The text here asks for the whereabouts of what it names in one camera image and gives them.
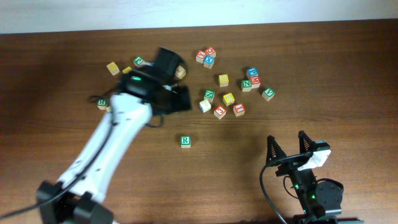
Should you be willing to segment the green R block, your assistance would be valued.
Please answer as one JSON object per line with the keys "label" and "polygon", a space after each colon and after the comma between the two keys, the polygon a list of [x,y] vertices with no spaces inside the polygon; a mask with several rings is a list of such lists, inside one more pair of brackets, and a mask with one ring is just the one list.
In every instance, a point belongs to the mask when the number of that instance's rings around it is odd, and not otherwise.
{"label": "green R block", "polygon": [[180,137],[180,145],[181,148],[190,148],[192,145],[190,136],[181,136]]}

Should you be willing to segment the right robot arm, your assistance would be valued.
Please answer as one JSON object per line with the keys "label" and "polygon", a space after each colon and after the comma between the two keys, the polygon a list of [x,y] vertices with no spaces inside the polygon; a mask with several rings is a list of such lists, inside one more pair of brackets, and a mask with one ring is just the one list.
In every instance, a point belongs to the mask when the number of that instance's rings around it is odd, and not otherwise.
{"label": "right robot arm", "polygon": [[293,217],[294,223],[338,223],[337,216],[342,213],[343,184],[328,178],[317,179],[313,173],[314,168],[322,167],[328,159],[330,145],[324,140],[311,140],[304,131],[298,132],[298,140],[299,153],[287,156],[274,136],[267,137],[266,164],[259,175],[262,192],[271,209],[285,223],[269,198],[263,181],[264,171],[276,167],[276,176],[290,179],[296,193],[294,197],[303,210],[302,215]]}

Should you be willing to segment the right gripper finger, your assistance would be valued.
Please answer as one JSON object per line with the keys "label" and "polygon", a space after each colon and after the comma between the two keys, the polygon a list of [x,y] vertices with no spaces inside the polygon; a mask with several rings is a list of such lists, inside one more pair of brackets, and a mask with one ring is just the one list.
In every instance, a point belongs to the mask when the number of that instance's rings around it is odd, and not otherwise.
{"label": "right gripper finger", "polygon": [[298,138],[301,154],[315,151],[315,143],[308,137],[305,131],[299,131]]}
{"label": "right gripper finger", "polygon": [[274,167],[287,161],[287,155],[278,145],[274,136],[269,135],[267,137],[267,157],[266,166]]}

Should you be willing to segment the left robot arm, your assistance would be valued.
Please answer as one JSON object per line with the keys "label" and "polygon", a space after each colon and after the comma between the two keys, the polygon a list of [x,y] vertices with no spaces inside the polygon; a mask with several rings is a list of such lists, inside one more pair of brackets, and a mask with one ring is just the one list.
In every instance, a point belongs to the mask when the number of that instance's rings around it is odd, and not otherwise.
{"label": "left robot arm", "polygon": [[175,79],[186,63],[175,52],[160,48],[153,62],[120,77],[101,96],[110,105],[73,164],[56,184],[44,181],[36,197],[44,223],[115,223],[103,206],[109,184],[125,152],[153,116],[191,108],[187,86]]}

